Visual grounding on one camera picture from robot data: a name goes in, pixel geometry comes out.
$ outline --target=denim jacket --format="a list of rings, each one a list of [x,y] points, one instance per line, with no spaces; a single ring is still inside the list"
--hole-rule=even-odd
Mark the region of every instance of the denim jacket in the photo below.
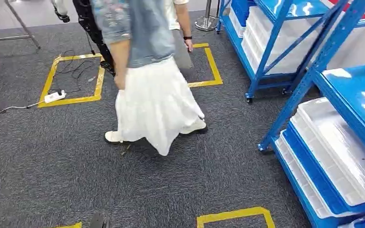
[[[91,0],[91,3],[107,46],[130,39],[129,68],[160,62],[174,54],[163,0]]]

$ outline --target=yellow tape square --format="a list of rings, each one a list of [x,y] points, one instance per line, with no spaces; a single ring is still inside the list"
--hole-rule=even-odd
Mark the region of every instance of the yellow tape square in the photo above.
[[[95,58],[95,57],[100,57],[101,60],[103,61],[103,56],[101,54],[88,54],[88,55],[80,55],[80,56],[66,56],[66,57],[57,57],[54,59],[54,62],[52,63],[51,66],[51,70],[48,73],[48,77],[47,80],[45,82],[43,91],[41,92],[41,97],[40,97],[40,102],[44,101],[44,97],[48,94],[49,89],[51,88],[51,84],[52,84],[52,80],[54,79],[54,75],[55,72],[57,70],[57,65],[60,61],[67,61],[67,60],[75,60],[75,59],[83,59],[83,58]],[[104,68],[102,68],[101,66],[99,67],[98,70],[98,77],[97,77],[97,82],[96,82],[96,87],[95,87],[95,91],[94,91],[94,95],[93,96],[86,96],[86,97],[78,97],[78,98],[71,98],[71,99],[62,99],[62,100],[58,100],[58,101],[54,101],[51,103],[40,103],[38,105],[39,108],[42,107],[51,107],[51,106],[56,106],[56,105],[68,105],[68,104],[75,104],[75,103],[82,103],[82,102],[90,102],[90,101],[98,101],[101,99],[101,89],[103,86],[103,79],[104,79],[104,73],[105,70]]]
[[[188,83],[189,87],[200,87],[200,86],[215,86],[215,85],[221,85],[223,84],[223,81],[221,79],[221,76],[219,74],[218,68],[216,67],[215,60],[213,58],[211,49],[209,48],[208,43],[201,43],[201,44],[194,44],[194,48],[201,48],[203,47],[205,50],[206,57],[208,59],[209,65],[211,66],[211,71],[213,74],[213,80],[210,81],[202,81],[202,82],[191,82]],[[103,61],[103,56],[101,54],[88,54],[88,55],[80,55],[80,56],[66,56],[66,57],[57,57],[54,59],[54,62],[52,63],[51,69],[48,73],[47,80],[45,82],[44,88],[41,92],[40,96],[40,102],[44,101],[44,97],[48,94],[49,89],[51,88],[52,81],[54,79],[55,72],[57,70],[57,65],[60,61],[67,61],[67,60],[75,60],[75,59],[83,59],[83,58],[95,58],[100,57],[101,61]],[[104,73],[105,70],[102,67],[99,67],[98,70],[98,77],[95,87],[95,92],[93,96],[87,96],[87,97],[79,97],[79,98],[71,98],[71,99],[62,99],[58,101],[54,101],[51,103],[40,103],[38,105],[39,108],[42,107],[51,107],[56,105],[68,105],[68,104],[75,104],[75,103],[82,103],[82,102],[90,102],[90,101],[98,101],[101,99],[101,90],[103,87],[103,79],[104,79]]]
[[[213,80],[203,81],[203,82],[191,82],[191,83],[188,83],[188,86],[189,87],[200,87],[200,86],[212,86],[212,85],[215,86],[215,85],[223,84],[223,81],[219,74],[219,70],[216,67],[215,59],[213,58],[211,49],[209,48],[209,44],[208,43],[194,44],[193,47],[194,48],[201,48],[201,47],[204,48],[206,57],[208,58],[209,65],[211,66]]]
[[[272,216],[270,215],[269,210],[263,207],[246,208],[235,211],[222,212],[219,214],[201,215],[196,218],[197,228],[205,228],[205,223],[208,222],[216,222],[254,215],[264,215],[264,219],[267,223],[268,228],[275,228],[275,224],[273,223]]]

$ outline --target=white shirt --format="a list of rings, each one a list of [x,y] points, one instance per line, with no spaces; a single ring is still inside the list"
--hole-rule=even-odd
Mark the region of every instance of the white shirt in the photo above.
[[[169,29],[180,29],[180,24],[177,21],[177,13],[175,12],[174,4],[180,5],[180,4],[186,4],[189,0],[165,0],[166,6],[166,18],[169,22]]]

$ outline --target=gray pants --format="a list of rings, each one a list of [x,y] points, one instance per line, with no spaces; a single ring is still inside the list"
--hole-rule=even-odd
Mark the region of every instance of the gray pants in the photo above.
[[[185,46],[184,39],[178,29],[172,30],[174,43],[175,43],[175,54],[174,60],[180,69],[191,69],[192,61],[188,49]]]

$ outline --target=white skirt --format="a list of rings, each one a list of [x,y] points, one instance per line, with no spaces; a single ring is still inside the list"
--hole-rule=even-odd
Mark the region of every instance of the white skirt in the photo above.
[[[123,141],[145,137],[163,156],[184,127],[204,117],[172,57],[129,68],[115,109]]]

